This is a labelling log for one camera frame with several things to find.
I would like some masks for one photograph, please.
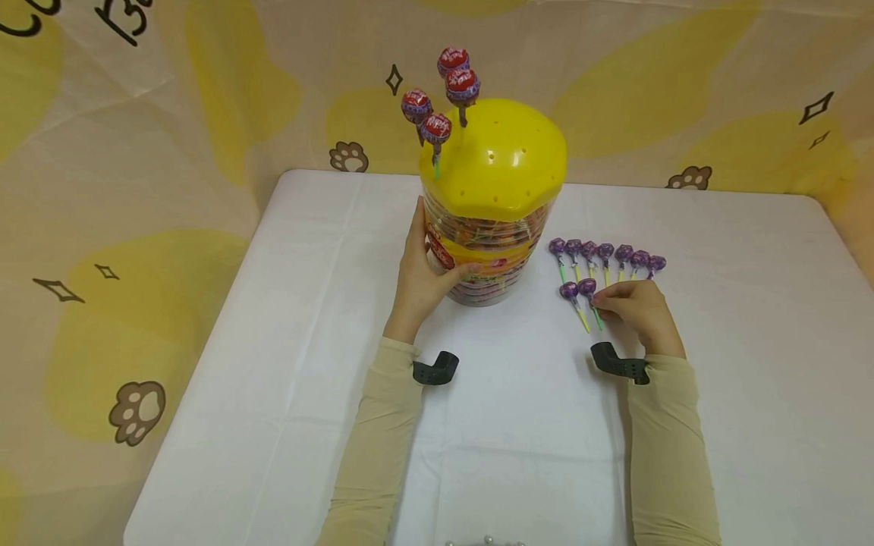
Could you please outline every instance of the purple lollipop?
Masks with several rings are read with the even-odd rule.
[[[579,293],[586,297],[589,300],[589,307],[592,308],[592,311],[595,313],[595,320],[598,321],[598,330],[604,330],[604,323],[600,319],[600,313],[598,313],[598,308],[594,306],[592,303],[592,298],[595,296],[595,291],[598,289],[598,283],[595,279],[583,279],[577,285],[577,289]]]
[[[598,245],[598,255],[604,265],[604,286],[610,286],[610,257],[613,256],[614,247],[610,243]]]
[[[595,263],[592,261],[592,258],[594,258],[595,254],[598,252],[598,246],[593,241],[587,241],[583,243],[580,252],[583,254],[583,258],[586,259],[586,264],[589,266],[589,276],[594,277]]]
[[[556,237],[549,242],[549,252],[558,260],[558,272],[561,273],[561,281],[565,282],[565,262],[561,260],[561,254],[565,251],[565,240]]]
[[[561,263],[561,253],[565,251],[565,246],[567,246],[567,243],[561,237],[556,237],[549,242],[549,252],[555,254],[559,263]]]
[[[558,293],[561,294],[561,297],[570,301],[574,307],[579,305],[577,303],[577,294],[579,294],[579,289],[577,288],[577,283],[575,282],[566,282],[558,288]]]
[[[622,282],[622,273],[625,271],[625,264],[631,259],[631,255],[635,253],[635,249],[631,245],[619,245],[616,249],[616,261],[619,262],[619,282]]]
[[[591,300],[595,295],[595,290],[598,289],[598,283],[595,279],[583,279],[577,285],[580,294],[583,294],[587,300]]]
[[[565,252],[571,257],[571,265],[573,271],[577,274],[577,282],[579,282],[579,263],[577,256],[583,255],[583,242],[578,238],[569,238],[565,243]]]
[[[655,277],[656,273],[662,271],[666,265],[668,265],[668,261],[663,256],[650,256],[649,263],[647,264],[647,267],[649,267],[649,277],[647,279]]]
[[[583,314],[583,310],[579,306],[579,302],[577,302],[577,294],[579,294],[579,288],[577,288],[577,283],[570,281],[558,287],[558,293],[561,294],[561,297],[570,301],[573,304],[573,308],[577,311],[577,315],[579,315],[579,319],[583,321],[583,328],[586,329],[586,332],[589,331],[589,323],[586,322],[586,316]]]
[[[649,252],[645,250],[639,250],[631,255],[631,280],[635,279],[635,275],[637,274],[637,270],[641,267],[647,267],[649,265]]]

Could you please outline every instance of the beige sleeve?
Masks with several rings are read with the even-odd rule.
[[[383,546],[406,471],[422,386],[412,345],[382,338],[316,546]]]
[[[648,385],[629,385],[631,514],[637,546],[719,546],[719,521],[695,371],[647,355]]]

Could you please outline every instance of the paw print pattern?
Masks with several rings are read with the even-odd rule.
[[[713,169],[710,167],[686,167],[682,175],[672,176],[665,187],[674,190],[706,190],[712,173]]]
[[[118,402],[109,413],[109,423],[118,427],[115,443],[136,446],[155,428],[163,415],[166,397],[160,383],[128,383],[115,394]]]
[[[331,149],[330,166],[342,172],[367,172],[367,167],[371,164],[370,160],[364,154],[364,148],[357,142],[338,142],[336,148]],[[358,162],[360,165],[356,169],[350,169]]]

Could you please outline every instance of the woman's right hand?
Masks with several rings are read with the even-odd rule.
[[[596,293],[593,304],[601,316],[618,316],[633,328],[648,355],[686,357],[668,302],[652,280],[618,282]]]

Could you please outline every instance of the yellow lollipop stick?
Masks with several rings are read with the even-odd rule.
[[[589,330],[589,323],[586,322],[586,316],[583,315],[583,310],[580,309],[579,307],[577,307],[577,314],[579,315],[579,319],[581,321],[583,321],[583,328],[586,329],[586,333],[587,334],[591,333],[591,330]]]

